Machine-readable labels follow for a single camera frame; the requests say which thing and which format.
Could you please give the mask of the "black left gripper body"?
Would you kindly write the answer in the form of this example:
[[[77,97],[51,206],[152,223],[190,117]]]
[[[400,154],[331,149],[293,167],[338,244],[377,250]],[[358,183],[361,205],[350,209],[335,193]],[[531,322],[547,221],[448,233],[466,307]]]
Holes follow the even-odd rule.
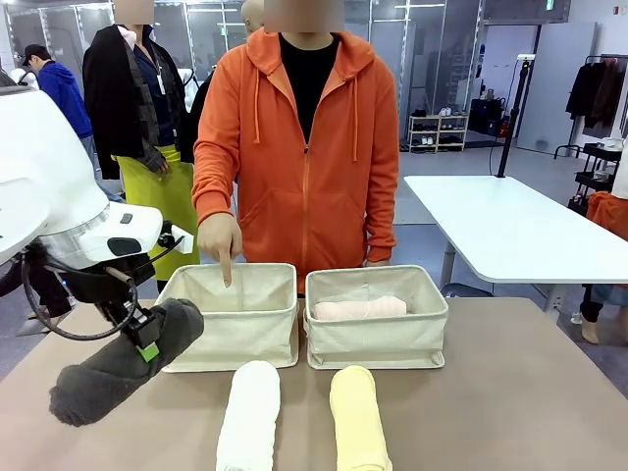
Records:
[[[148,258],[118,258],[84,270],[68,273],[68,289],[82,303],[93,304],[113,325],[128,316],[126,303],[132,301],[131,278],[138,287],[153,277]]]

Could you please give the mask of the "dark grey towel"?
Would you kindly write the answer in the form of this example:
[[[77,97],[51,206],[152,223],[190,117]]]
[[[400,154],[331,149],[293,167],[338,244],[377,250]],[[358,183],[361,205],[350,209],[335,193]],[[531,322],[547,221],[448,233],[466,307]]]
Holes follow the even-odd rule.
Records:
[[[60,422],[94,424],[170,365],[204,332],[199,309],[170,298],[149,309],[156,317],[157,355],[145,361],[126,335],[119,335],[80,364],[68,365],[49,391],[49,411]]]

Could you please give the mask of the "white towel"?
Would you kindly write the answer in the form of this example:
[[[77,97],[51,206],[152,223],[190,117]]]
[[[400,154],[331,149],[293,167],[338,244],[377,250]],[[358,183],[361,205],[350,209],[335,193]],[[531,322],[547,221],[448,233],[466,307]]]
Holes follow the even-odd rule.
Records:
[[[216,471],[273,471],[280,409],[278,370],[259,360],[240,366],[217,443]]]

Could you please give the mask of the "pink towel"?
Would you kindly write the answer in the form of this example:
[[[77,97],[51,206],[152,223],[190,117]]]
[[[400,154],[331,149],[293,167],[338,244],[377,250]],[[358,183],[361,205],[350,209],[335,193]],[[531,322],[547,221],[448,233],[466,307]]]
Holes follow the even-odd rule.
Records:
[[[312,310],[314,319],[325,322],[398,317],[406,313],[406,303],[394,296],[365,301],[320,302]]]

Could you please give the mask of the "yellow towel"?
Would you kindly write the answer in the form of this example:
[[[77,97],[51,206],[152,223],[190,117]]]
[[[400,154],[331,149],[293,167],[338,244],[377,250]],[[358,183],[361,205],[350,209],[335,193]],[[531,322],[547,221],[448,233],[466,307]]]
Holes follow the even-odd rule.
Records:
[[[337,471],[393,471],[371,372],[348,366],[333,376],[329,395]]]

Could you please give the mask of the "person's left forearm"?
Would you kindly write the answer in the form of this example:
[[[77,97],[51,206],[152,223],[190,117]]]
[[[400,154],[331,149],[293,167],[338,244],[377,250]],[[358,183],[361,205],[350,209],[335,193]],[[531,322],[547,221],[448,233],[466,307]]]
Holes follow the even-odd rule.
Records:
[[[396,241],[393,230],[395,197],[398,186],[398,145],[374,151],[367,193],[367,261],[391,260]]]

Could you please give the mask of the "person's right forearm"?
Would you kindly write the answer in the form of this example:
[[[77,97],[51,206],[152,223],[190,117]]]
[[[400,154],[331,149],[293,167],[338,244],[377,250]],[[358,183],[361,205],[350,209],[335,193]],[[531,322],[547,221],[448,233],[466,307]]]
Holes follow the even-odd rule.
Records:
[[[239,152],[236,147],[199,138],[194,146],[192,204],[198,225],[215,214],[230,214]]]

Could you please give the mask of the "mannequin black coat yellow apron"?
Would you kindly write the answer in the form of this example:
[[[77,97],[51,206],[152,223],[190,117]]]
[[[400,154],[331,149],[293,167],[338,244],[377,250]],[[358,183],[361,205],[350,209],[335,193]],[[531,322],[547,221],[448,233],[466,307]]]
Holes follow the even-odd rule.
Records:
[[[154,0],[112,0],[82,61],[84,103],[104,179],[121,178],[127,203],[159,210],[196,235],[192,130],[183,81],[151,36]]]

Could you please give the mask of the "person in blue hoodie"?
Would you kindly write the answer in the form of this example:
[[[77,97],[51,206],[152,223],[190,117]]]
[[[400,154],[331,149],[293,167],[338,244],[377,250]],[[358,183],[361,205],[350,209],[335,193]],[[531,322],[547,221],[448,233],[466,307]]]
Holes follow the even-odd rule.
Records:
[[[53,60],[47,49],[39,44],[30,44],[26,47],[24,65],[34,70],[39,88],[55,102],[74,129],[91,161],[99,187],[110,201],[124,203],[125,200],[119,194],[113,193],[103,185],[102,177],[98,173],[99,164],[92,125],[75,75],[63,64]]]

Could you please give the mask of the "person in orange hoodie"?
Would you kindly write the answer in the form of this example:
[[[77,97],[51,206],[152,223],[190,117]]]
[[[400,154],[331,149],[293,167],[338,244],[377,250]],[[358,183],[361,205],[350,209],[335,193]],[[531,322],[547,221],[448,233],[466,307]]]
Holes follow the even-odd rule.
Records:
[[[239,257],[290,264],[300,280],[365,266],[373,154],[399,151],[393,73],[345,30],[343,7],[264,0],[264,26],[219,61],[198,126],[197,140],[239,152]]]

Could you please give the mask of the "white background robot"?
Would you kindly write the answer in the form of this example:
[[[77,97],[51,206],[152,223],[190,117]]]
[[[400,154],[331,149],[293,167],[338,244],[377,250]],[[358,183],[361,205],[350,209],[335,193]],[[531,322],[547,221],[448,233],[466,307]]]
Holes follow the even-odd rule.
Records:
[[[20,86],[30,87],[35,90],[39,89],[36,73],[29,68],[15,68],[9,72],[9,76]]]

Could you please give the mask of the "wooden shoe rack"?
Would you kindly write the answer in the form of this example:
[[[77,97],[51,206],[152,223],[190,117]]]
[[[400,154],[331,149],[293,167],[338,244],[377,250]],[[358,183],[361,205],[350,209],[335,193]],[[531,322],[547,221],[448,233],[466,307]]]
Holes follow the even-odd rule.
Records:
[[[410,116],[407,146],[410,152],[462,151],[468,130],[467,114]]]

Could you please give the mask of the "white table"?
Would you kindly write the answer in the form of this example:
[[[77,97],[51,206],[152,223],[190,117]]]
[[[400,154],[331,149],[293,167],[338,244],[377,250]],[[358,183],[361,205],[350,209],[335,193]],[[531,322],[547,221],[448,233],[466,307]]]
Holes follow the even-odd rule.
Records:
[[[405,182],[447,239],[443,285],[457,257],[485,282],[548,286],[548,312],[570,285],[628,284],[628,241],[512,177]]]

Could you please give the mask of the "black trolley cart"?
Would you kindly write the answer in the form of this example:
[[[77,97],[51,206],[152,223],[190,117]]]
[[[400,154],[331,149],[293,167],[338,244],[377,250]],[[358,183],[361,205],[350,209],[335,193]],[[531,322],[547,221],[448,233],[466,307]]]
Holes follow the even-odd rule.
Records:
[[[622,151],[606,147],[601,143],[586,143],[577,150],[576,155],[584,155],[586,162],[584,169],[575,174],[577,188],[575,194],[569,199],[567,207],[585,216],[590,197],[595,192],[612,191]]]

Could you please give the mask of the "figure in orange garment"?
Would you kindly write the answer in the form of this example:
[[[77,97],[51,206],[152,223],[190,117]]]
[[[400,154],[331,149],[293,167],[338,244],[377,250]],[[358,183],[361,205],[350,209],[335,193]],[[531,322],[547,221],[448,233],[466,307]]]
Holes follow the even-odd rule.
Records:
[[[598,191],[588,201],[587,218],[628,241],[628,199]],[[598,344],[597,321],[606,304],[619,307],[623,336],[628,343],[628,284],[585,285],[580,303],[581,335],[584,341]]]

